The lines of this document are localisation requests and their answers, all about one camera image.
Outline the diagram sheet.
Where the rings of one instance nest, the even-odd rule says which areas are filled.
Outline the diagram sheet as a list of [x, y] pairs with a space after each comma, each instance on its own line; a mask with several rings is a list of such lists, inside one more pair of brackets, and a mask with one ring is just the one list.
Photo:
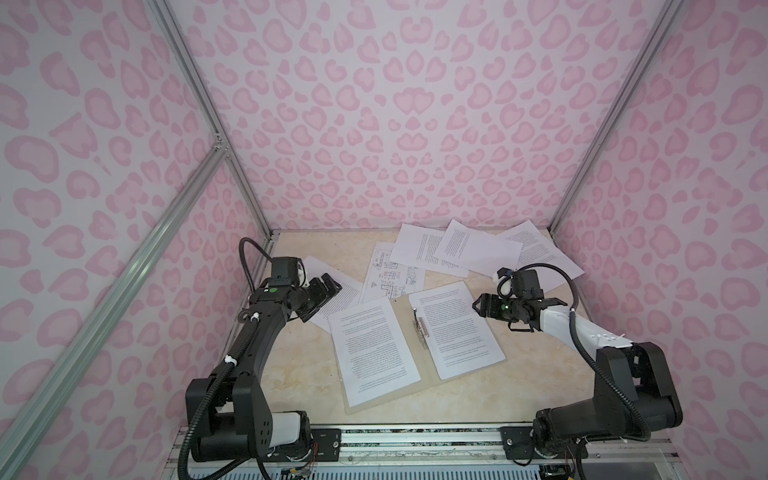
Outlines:
[[392, 261], [390, 256], [393, 248], [393, 243], [376, 244], [363, 282], [361, 303], [379, 298], [394, 299], [424, 289], [426, 271]]

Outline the large text sheet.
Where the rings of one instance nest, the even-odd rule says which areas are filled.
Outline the large text sheet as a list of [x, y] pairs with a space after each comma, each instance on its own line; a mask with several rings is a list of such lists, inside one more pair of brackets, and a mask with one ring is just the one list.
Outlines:
[[421, 380], [388, 298], [336, 312], [329, 317], [329, 326], [350, 408]]

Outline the beige paper folder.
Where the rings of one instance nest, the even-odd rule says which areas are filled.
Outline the beige paper folder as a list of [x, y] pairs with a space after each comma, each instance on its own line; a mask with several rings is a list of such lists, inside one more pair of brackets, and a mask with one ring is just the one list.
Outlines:
[[389, 298], [388, 299], [392, 304], [392, 307], [398, 319], [399, 325], [402, 328], [404, 337], [407, 341], [411, 354], [414, 358], [414, 361], [420, 373], [421, 380], [409, 387], [387, 394], [381, 398], [378, 398], [374, 401], [371, 401], [367, 404], [364, 404], [356, 408], [350, 408], [347, 405], [344, 386], [341, 380], [341, 383], [343, 386], [343, 395], [344, 395], [344, 408], [348, 414], [353, 414], [362, 410], [370, 409], [372, 407], [381, 405], [383, 403], [393, 401], [395, 399], [402, 398], [407, 395], [411, 395], [413, 393], [420, 392], [420, 391], [435, 387], [439, 384], [446, 383], [454, 379], [457, 379], [459, 377], [470, 374], [468, 373], [447, 381], [440, 380], [440, 378], [437, 375], [437, 371], [436, 371], [436, 367], [434, 365], [433, 359], [426, 345], [426, 341], [423, 336], [422, 326], [420, 325], [419, 321], [416, 319], [415, 310], [411, 306], [408, 300], [408, 297], [409, 295], [404, 295], [395, 299], [389, 299]]

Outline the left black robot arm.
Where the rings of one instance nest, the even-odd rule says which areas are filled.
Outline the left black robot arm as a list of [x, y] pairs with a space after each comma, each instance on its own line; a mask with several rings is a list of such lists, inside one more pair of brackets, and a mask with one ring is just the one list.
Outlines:
[[296, 257], [274, 257], [271, 275], [249, 284], [239, 314], [242, 328], [221, 363], [185, 392], [188, 431], [180, 447], [180, 471], [196, 462], [225, 461], [230, 470], [269, 453], [303, 460], [313, 451], [308, 415], [274, 412], [261, 379], [280, 332], [292, 320], [306, 322], [340, 294], [330, 274], [307, 278]]

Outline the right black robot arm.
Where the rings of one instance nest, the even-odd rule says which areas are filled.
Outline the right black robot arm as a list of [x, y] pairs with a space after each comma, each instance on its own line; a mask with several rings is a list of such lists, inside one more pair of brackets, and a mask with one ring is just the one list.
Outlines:
[[482, 318], [506, 323], [511, 332], [545, 333], [572, 348], [594, 375], [591, 398], [539, 410], [528, 439], [510, 441], [531, 458], [556, 458], [573, 453], [581, 460], [589, 442], [647, 442], [653, 433], [679, 427], [684, 418], [663, 349], [652, 342], [634, 342], [613, 334], [579, 315], [581, 303], [574, 280], [559, 274], [570, 301], [545, 295], [534, 263], [517, 270], [501, 268], [493, 293], [472, 304]]

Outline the text sheet back overlapping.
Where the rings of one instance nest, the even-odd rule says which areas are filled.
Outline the text sheet back overlapping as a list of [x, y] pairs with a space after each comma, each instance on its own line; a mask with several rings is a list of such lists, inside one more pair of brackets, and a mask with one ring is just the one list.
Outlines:
[[501, 268], [515, 269], [523, 244], [468, 228], [452, 220], [434, 255], [477, 274], [494, 277]]

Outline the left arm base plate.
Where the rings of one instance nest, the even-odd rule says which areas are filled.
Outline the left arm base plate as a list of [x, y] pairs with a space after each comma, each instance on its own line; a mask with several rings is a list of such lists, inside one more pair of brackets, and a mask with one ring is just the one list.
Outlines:
[[342, 431], [336, 428], [312, 428], [301, 432], [298, 439], [287, 445], [271, 448], [269, 462], [308, 463], [339, 460]]

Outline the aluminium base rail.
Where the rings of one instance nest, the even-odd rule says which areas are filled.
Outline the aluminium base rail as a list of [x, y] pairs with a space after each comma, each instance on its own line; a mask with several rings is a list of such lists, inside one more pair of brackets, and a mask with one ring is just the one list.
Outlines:
[[250, 460], [230, 479], [684, 479], [682, 459], [664, 433], [646, 443], [588, 444], [581, 460], [527, 466], [507, 460], [499, 429], [526, 423], [327, 424], [342, 431], [336, 462], [262, 466]]

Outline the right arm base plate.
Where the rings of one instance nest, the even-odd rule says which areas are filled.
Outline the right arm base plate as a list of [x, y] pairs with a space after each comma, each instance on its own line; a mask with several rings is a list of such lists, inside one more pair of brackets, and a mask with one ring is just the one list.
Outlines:
[[588, 452], [573, 439], [552, 439], [547, 434], [535, 433], [531, 425], [504, 426], [499, 429], [507, 460], [523, 466], [544, 460], [586, 459]]

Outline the right corner aluminium post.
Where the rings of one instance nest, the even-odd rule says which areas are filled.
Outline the right corner aluminium post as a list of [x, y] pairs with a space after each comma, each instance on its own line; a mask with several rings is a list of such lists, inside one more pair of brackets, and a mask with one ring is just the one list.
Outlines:
[[684, 15], [686, 4], [687, 1], [683, 0], [667, 0], [662, 4], [659, 15], [650, 28], [625, 79], [620, 84], [620, 88], [610, 108], [600, 123], [593, 141], [586, 150], [574, 177], [565, 191], [562, 202], [547, 227], [548, 233], [552, 237], [555, 237], [563, 228], [569, 211], [576, 203], [577, 196], [586, 183], [587, 176], [597, 164], [611, 135], [619, 126], [625, 112], [631, 106], [644, 78], [660, 56], [669, 37], [677, 28], [677, 24]]

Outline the corner aluminium post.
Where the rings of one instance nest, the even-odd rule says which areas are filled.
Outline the corner aluminium post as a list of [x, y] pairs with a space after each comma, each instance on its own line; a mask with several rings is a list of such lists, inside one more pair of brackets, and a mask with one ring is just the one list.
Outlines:
[[265, 239], [271, 240], [273, 230], [269, 226], [269, 222], [258, 202], [255, 190], [241, 163], [241, 159], [231, 142], [231, 138], [222, 122], [222, 117], [193, 58], [191, 48], [185, 39], [172, 5], [168, 1], [159, 0], [149, 0], [146, 1], [146, 4], [153, 14], [158, 28], [168, 42], [171, 54], [175, 58], [189, 86], [190, 92], [209, 126], [209, 130], [216, 140], [215, 144], [223, 152], [224, 161], [234, 176], [235, 183], [244, 197], [245, 204], [256, 221], [258, 231]]
[[547, 227], [548, 233], [552, 237], [555, 237], [563, 228], [569, 211], [576, 203], [577, 196], [586, 183], [587, 176], [597, 164], [611, 135], [619, 126], [625, 112], [631, 106], [644, 78], [660, 56], [669, 37], [677, 28], [677, 24], [684, 15], [686, 4], [687, 1], [683, 0], [667, 0], [662, 4], [659, 15], [650, 28], [625, 79], [620, 84], [620, 88], [610, 108], [600, 123], [593, 141], [586, 150], [574, 177], [565, 191], [562, 202]]

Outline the diagonal aluminium frame bar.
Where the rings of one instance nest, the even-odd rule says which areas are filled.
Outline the diagonal aluminium frame bar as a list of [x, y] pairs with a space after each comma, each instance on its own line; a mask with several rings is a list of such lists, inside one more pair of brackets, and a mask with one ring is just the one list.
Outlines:
[[3, 479], [21, 473], [226, 157], [211, 149], [22, 408], [1, 440]]

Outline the left corner aluminium post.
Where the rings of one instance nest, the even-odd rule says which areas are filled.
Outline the left corner aluminium post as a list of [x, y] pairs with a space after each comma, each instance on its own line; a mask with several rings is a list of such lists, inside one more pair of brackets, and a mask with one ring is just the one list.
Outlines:
[[241, 159], [231, 142], [231, 138], [222, 122], [222, 117], [193, 58], [191, 48], [185, 39], [172, 5], [168, 1], [159, 0], [149, 0], [146, 1], [146, 4], [153, 14], [158, 28], [168, 42], [171, 54], [175, 58], [189, 86], [190, 92], [209, 126], [209, 130], [216, 140], [215, 144], [223, 152], [224, 161], [234, 176], [235, 183], [244, 197], [245, 204], [256, 221], [258, 231], [265, 239], [271, 240], [273, 230], [269, 226], [269, 222], [258, 202], [255, 190], [241, 163]]

